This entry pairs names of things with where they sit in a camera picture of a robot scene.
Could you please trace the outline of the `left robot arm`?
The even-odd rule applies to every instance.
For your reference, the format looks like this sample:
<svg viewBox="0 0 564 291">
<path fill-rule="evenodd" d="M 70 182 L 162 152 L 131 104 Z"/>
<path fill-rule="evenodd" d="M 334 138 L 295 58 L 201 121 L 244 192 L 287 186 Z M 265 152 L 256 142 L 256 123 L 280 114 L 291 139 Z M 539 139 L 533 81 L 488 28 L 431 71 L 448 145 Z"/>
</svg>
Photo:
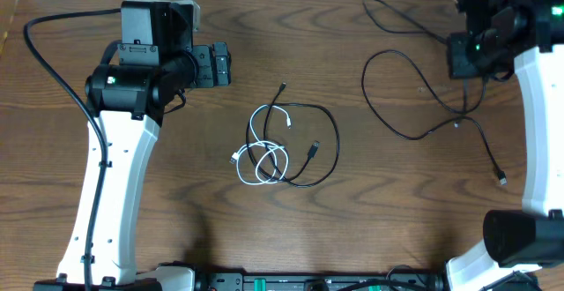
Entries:
<svg viewBox="0 0 564 291">
<path fill-rule="evenodd" d="M 139 272 L 136 225 L 145 171 L 173 100 L 190 88 L 227 86 L 227 45 L 195 45 L 200 8 L 192 0 L 126 0 L 122 37 L 105 49 L 77 104 L 89 148 L 77 218 L 52 280 L 37 290 L 204 290 L 190 265 Z"/>
</svg>

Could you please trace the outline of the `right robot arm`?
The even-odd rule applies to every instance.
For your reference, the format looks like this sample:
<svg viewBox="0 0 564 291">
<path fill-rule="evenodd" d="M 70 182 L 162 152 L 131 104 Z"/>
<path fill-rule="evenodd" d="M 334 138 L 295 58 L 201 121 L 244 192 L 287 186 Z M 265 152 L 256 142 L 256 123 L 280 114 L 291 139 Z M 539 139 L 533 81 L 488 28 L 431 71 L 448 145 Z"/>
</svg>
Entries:
<svg viewBox="0 0 564 291">
<path fill-rule="evenodd" d="M 451 78 L 518 80 L 526 178 L 519 210 L 491 210 L 482 240 L 446 264 L 450 290 L 492 290 L 563 262 L 563 0 L 457 0 L 466 29 L 447 39 Z"/>
</svg>

